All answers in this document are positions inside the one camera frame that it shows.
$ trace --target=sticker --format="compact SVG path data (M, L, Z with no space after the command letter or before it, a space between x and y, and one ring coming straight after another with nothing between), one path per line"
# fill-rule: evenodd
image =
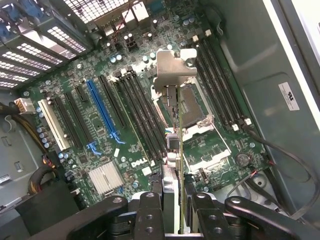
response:
M296 101L296 98L291 91L291 88L287 82L279 84L280 91L282 93L282 96L288 105L288 108L290 111L298 111L300 110L298 103Z
M120 149L119 149L119 148L116 148L115 151L114 151L113 156L115 156L115 157L117 158L118 155L119 155L119 152L120 152Z
M142 169L142 173L143 173L143 175L147 176L149 174L152 174L152 171L151 171L150 167L147 166L147 167Z

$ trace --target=heatsink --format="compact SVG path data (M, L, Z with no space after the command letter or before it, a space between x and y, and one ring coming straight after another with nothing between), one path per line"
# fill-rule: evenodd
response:
M121 175L112 161L91 170L89 176L98 194L109 194L124 184Z

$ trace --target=vent grille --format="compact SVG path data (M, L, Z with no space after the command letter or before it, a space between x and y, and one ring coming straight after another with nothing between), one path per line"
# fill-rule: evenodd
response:
M120 7L128 0L64 0L64 2L86 24Z
M27 43L23 43L20 46L17 46L16 48L21 51L24 51L28 54L31 54L33 56L36 56L36 57L41 58L43 60L46 60L49 63L53 63L55 65L62 63L62 60L60 60L54 56L51 56L51 55L39 50L38 48L35 48L34 46L27 44Z
M17 83L0 81L0 87L4 87L4 88L14 88L17 85L18 85Z
M49 29L48 33L50 33L55 38L59 39L61 42L67 44L69 47L73 48L78 53L82 53L86 50L81 44L73 40L68 34L66 34L57 26Z
M17 53L11 52L11 51L7 51L2 56L7 58L7 59L10 59L10 60L25 64L25 65L28 65L28 66L31 66L31 67L34 67L34 68L37 68L37 69L40 69L40 70L44 70L44 71L46 71L46 70L51 68L50 66L48 66L46 64L31 60L29 58L26 58L24 56L21 56L21 55L19 55Z
M24 67L15 66L13 64L3 62L3 61L0 61L0 67L3 69L6 69L6 70L13 71L15 73L26 74L26 75L30 75L30 76L36 76L39 74L39 72L37 72L37 71L32 71L32 70L26 69Z

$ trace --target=white pci slot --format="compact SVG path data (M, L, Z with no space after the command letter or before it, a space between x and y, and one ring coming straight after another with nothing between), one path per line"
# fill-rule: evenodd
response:
M56 143L58 144L61 151L70 148L69 142L64 138L64 131L62 130L57 117L52 110L51 106L47 103L46 100L38 101L38 104L43 112L45 120L47 121L50 130L54 136Z

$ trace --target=small chip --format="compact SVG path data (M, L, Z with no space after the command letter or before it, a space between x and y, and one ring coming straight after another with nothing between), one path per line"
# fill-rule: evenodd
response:
M85 164L88 162L88 159L85 155L82 155L79 157L79 161L80 161L80 163Z

